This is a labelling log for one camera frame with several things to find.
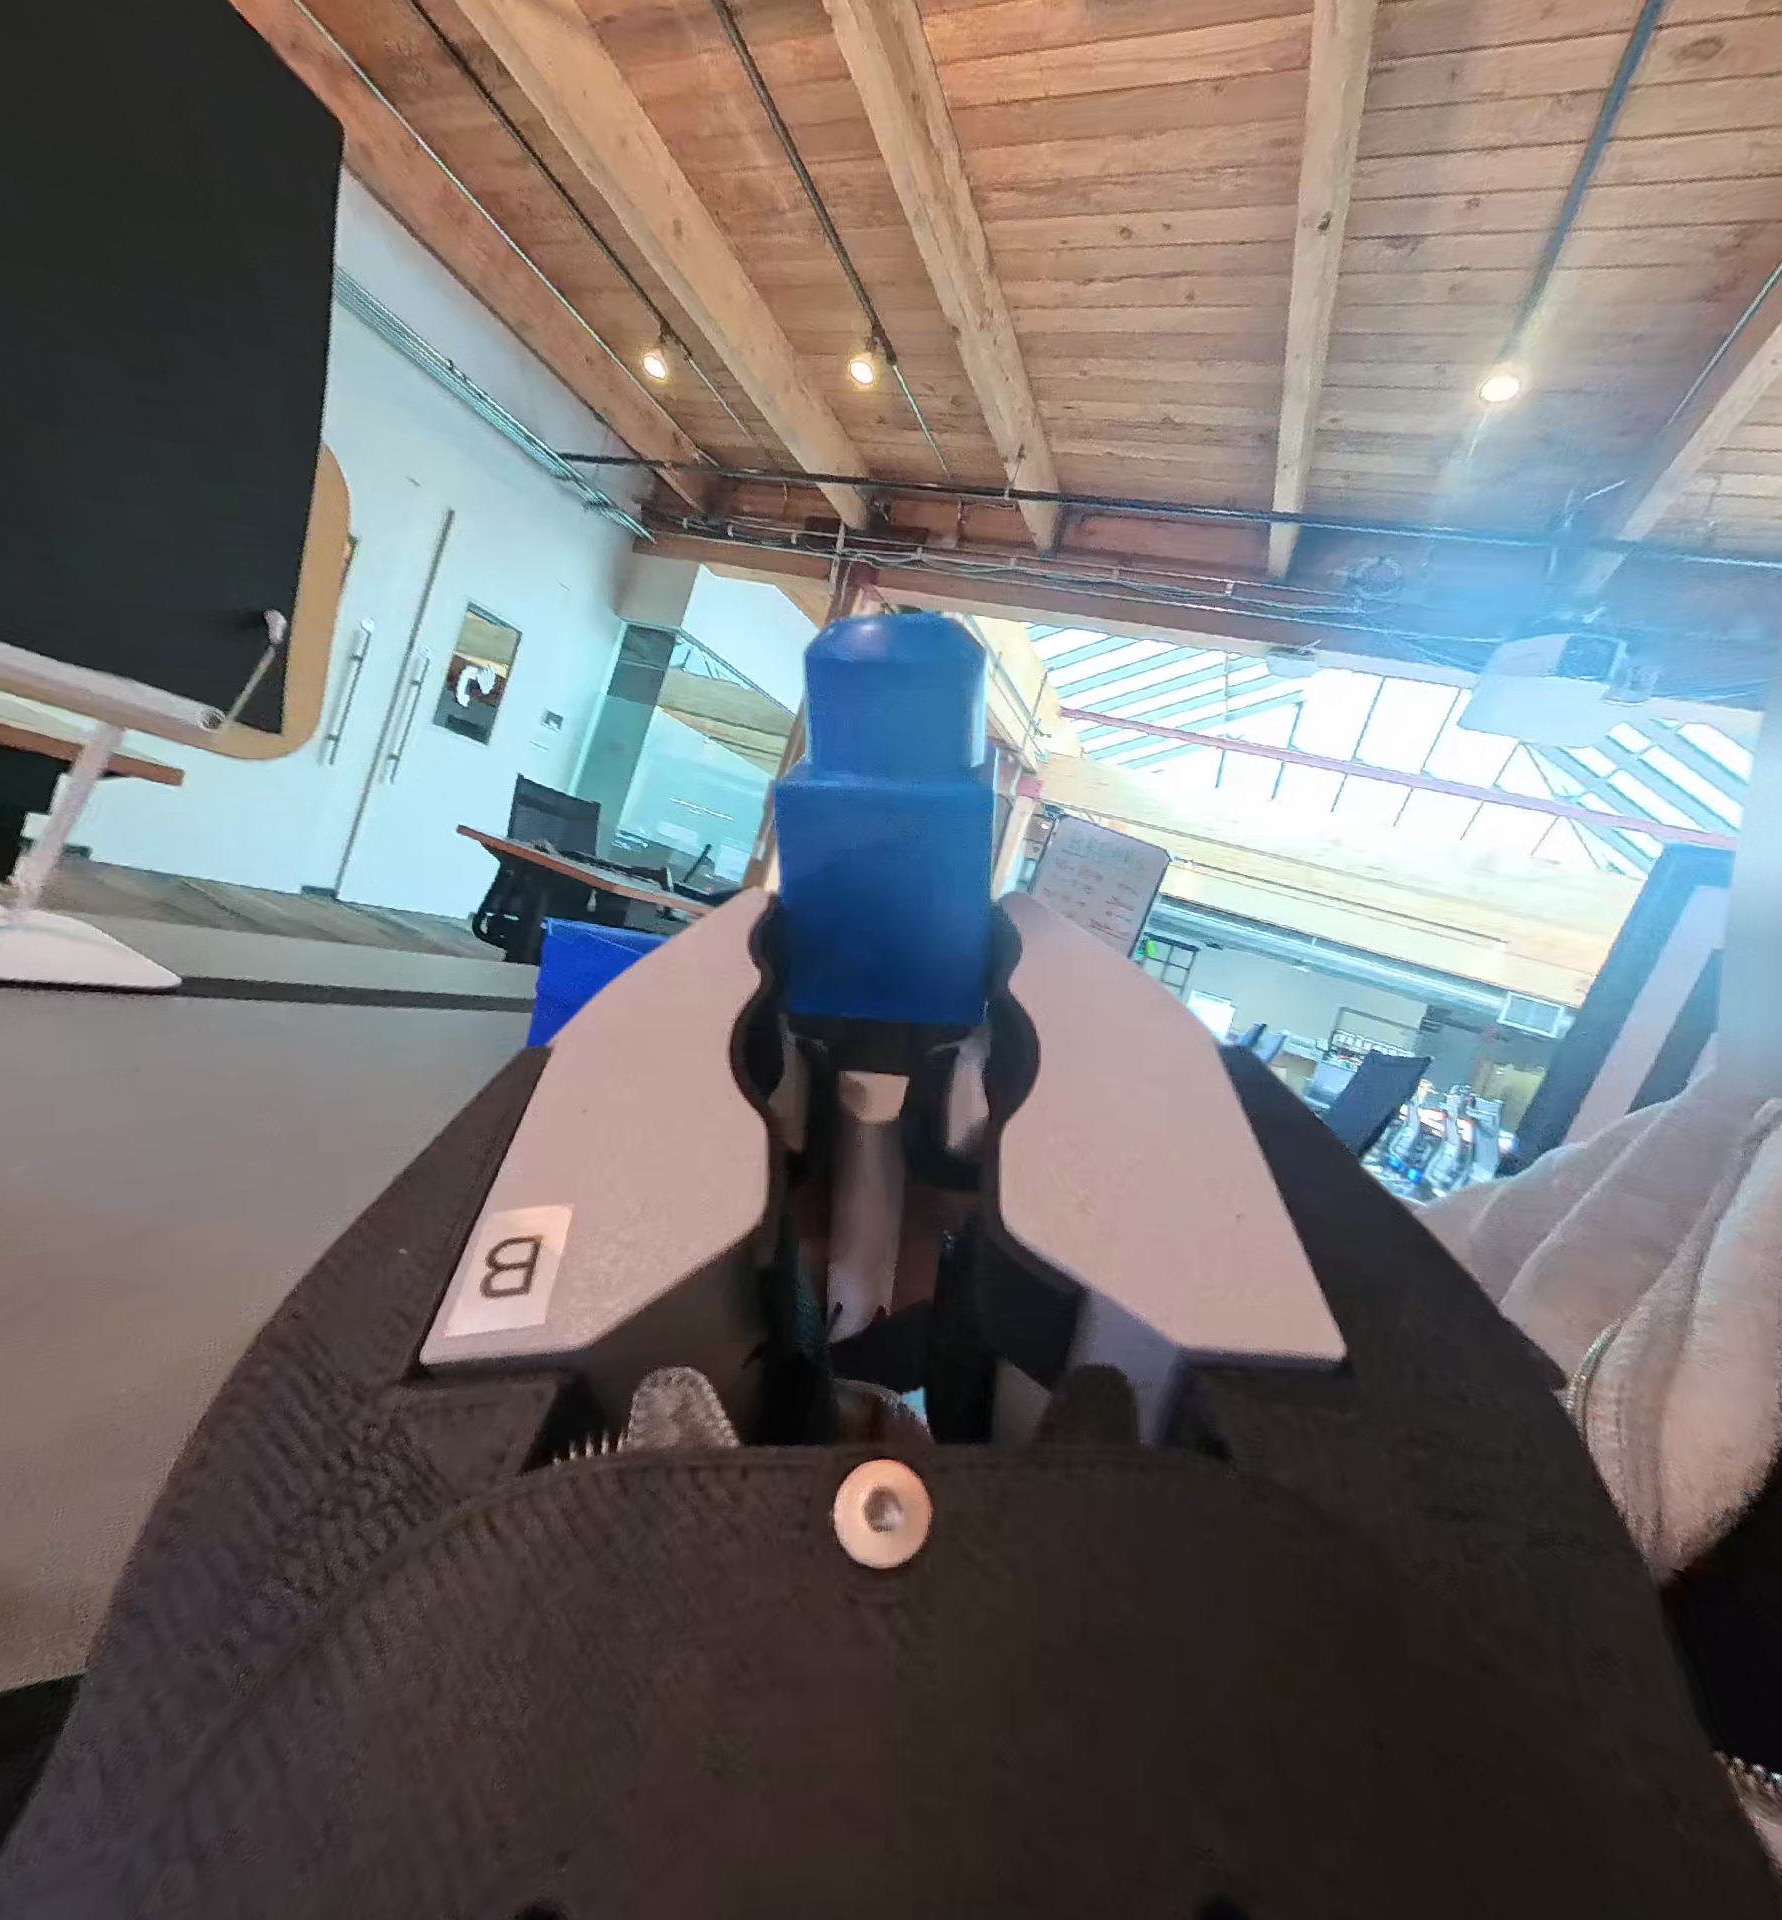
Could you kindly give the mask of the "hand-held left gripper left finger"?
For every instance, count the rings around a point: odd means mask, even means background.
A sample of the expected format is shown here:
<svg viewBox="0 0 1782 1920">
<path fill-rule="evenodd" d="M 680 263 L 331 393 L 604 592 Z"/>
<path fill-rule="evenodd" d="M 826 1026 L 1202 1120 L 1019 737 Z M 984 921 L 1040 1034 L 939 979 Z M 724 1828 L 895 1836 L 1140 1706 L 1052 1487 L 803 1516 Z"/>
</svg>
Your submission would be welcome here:
<svg viewBox="0 0 1782 1920">
<path fill-rule="evenodd" d="M 634 962 L 541 1051 L 419 1369 L 570 1390 L 568 1444 L 826 1444 L 829 1337 L 800 1263 L 807 1071 L 775 893 Z"/>
</svg>

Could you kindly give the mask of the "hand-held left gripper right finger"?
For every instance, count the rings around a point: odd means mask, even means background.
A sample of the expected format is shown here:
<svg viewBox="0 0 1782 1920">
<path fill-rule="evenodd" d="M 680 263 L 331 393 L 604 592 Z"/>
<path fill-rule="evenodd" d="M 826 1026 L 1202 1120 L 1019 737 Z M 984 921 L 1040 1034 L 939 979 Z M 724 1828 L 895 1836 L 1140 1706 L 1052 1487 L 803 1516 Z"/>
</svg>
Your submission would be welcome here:
<svg viewBox="0 0 1782 1920">
<path fill-rule="evenodd" d="M 986 1021 L 925 1058 L 925 1181 L 968 1195 L 927 1306 L 943 1444 L 1016 1444 L 1075 1375 L 1141 1442 L 1201 1377 L 1345 1389 L 1317 1269 L 1217 1042 L 1040 899 L 993 905 Z"/>
</svg>

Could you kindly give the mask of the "blue storage bin white label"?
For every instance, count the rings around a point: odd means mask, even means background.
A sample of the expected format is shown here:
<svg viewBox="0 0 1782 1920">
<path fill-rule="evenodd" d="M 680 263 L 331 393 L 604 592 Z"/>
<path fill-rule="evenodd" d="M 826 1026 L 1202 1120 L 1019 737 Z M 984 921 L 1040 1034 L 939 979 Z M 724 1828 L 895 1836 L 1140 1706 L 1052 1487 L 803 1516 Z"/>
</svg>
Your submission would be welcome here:
<svg viewBox="0 0 1782 1920">
<path fill-rule="evenodd" d="M 592 999 L 664 941 L 662 932 L 627 926 L 543 921 L 526 1043 L 549 1043 Z"/>
</svg>

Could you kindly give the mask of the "blue square plastic tube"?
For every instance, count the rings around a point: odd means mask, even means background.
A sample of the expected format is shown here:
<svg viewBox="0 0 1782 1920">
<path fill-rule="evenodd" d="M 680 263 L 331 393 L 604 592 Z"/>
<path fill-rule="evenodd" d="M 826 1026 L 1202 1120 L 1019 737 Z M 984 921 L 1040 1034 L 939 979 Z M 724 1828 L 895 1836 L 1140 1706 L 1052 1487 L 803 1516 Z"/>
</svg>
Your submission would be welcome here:
<svg viewBox="0 0 1782 1920">
<path fill-rule="evenodd" d="M 998 802 L 980 642 L 935 612 L 849 616 L 809 645 L 805 695 L 774 802 L 791 1013 L 974 1027 Z"/>
</svg>

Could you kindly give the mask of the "wooden office desk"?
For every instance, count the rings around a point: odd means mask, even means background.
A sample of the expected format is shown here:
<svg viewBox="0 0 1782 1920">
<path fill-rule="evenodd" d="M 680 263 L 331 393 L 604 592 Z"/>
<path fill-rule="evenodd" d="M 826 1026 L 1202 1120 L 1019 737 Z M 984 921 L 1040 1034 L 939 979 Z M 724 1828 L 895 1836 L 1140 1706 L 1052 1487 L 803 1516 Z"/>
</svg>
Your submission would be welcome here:
<svg viewBox="0 0 1782 1920">
<path fill-rule="evenodd" d="M 629 908 L 645 905 L 671 922 L 689 924 L 735 893 L 688 890 L 671 883 L 667 875 L 618 868 L 599 858 L 555 856 L 470 825 L 457 825 L 456 835 L 494 858 L 494 875 L 501 862 L 527 862 L 549 875 L 543 921 L 623 926 Z"/>
</svg>

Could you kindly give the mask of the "grey desk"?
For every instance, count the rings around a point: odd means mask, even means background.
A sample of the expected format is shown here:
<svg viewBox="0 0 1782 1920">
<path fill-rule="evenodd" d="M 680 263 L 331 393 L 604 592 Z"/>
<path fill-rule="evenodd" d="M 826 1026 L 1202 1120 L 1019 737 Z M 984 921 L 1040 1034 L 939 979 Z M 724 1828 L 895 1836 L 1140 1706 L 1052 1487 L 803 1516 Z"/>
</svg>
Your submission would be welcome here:
<svg viewBox="0 0 1782 1920">
<path fill-rule="evenodd" d="M 0 987 L 0 1692 L 81 1670 L 202 1408 L 535 997 L 489 953 L 104 930 L 180 989 Z"/>
</svg>

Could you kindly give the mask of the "black panel desk lamp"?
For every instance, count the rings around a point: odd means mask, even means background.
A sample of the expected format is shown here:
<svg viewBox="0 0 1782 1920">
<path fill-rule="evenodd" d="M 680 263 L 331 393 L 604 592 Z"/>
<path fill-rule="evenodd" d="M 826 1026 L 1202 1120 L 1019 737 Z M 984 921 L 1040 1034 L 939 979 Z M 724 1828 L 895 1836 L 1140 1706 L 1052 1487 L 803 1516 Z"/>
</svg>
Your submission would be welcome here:
<svg viewBox="0 0 1782 1920">
<path fill-rule="evenodd" d="M 0 3 L 0 989 L 179 978 L 38 908 L 129 736 L 318 732 L 348 564 L 323 443 L 339 120 L 232 5 Z"/>
</svg>

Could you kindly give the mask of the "black office chair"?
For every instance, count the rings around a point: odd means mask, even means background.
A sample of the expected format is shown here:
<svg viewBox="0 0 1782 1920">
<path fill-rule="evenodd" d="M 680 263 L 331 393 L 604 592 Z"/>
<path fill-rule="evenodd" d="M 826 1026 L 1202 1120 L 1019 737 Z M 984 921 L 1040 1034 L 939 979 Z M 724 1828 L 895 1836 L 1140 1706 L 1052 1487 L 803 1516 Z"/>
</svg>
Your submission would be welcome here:
<svg viewBox="0 0 1782 1920">
<path fill-rule="evenodd" d="M 470 917 L 471 934 L 506 963 L 535 965 L 548 881 L 549 875 L 527 862 L 501 862 L 485 899 Z"/>
<path fill-rule="evenodd" d="M 1369 1051 L 1321 1116 L 1326 1129 L 1362 1161 L 1411 1104 L 1429 1067 L 1427 1053 Z"/>
</svg>

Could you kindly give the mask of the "glass skylight roof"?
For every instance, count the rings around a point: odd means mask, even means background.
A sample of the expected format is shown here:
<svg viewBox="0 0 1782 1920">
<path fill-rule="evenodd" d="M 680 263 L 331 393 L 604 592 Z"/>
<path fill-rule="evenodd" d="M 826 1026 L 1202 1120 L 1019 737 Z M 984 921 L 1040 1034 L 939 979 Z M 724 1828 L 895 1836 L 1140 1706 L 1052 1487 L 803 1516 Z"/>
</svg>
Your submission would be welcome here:
<svg viewBox="0 0 1782 1920">
<path fill-rule="evenodd" d="M 1341 666 L 1290 666 L 1157 636 L 1031 623 L 1057 753 L 1166 787 L 1194 809 L 1392 835 L 1568 875 L 1639 879 L 1664 831 L 1743 824 L 1759 720 L 1624 707 L 1580 744 L 1466 723 L 1472 692 Z"/>
</svg>

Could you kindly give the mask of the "black framed marker sign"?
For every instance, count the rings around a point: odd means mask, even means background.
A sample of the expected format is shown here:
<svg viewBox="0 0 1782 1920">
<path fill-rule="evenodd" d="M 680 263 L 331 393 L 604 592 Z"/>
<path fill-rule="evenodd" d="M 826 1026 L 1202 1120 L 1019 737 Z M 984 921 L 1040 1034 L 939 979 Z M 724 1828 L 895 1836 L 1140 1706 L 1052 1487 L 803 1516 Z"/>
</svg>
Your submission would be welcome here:
<svg viewBox="0 0 1782 1920">
<path fill-rule="evenodd" d="M 1716 1032 L 1735 854 L 1668 847 L 1609 947 L 1516 1129 L 1525 1171 L 1686 1090 Z"/>
</svg>

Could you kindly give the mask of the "white ceiling projector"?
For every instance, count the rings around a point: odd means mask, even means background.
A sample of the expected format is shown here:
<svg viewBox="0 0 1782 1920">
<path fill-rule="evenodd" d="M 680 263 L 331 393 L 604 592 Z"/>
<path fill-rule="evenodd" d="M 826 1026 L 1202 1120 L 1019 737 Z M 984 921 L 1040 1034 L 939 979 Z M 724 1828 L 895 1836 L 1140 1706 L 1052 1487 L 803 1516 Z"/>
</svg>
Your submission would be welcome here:
<svg viewBox="0 0 1782 1920">
<path fill-rule="evenodd" d="M 1609 633 L 1513 639 L 1486 660 L 1457 725 L 1527 748 L 1595 748 L 1656 696 L 1659 674 Z"/>
</svg>

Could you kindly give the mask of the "framed wall picture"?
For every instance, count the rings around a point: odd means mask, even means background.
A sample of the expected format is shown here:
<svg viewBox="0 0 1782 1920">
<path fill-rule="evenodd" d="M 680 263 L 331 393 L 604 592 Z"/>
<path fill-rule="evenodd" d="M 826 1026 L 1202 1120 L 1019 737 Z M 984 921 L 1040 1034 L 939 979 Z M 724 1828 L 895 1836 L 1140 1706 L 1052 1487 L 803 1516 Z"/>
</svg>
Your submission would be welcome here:
<svg viewBox="0 0 1782 1920">
<path fill-rule="evenodd" d="M 430 708 L 430 723 L 473 745 L 489 745 L 519 645 L 519 627 L 479 605 L 463 605 L 457 636 Z"/>
</svg>

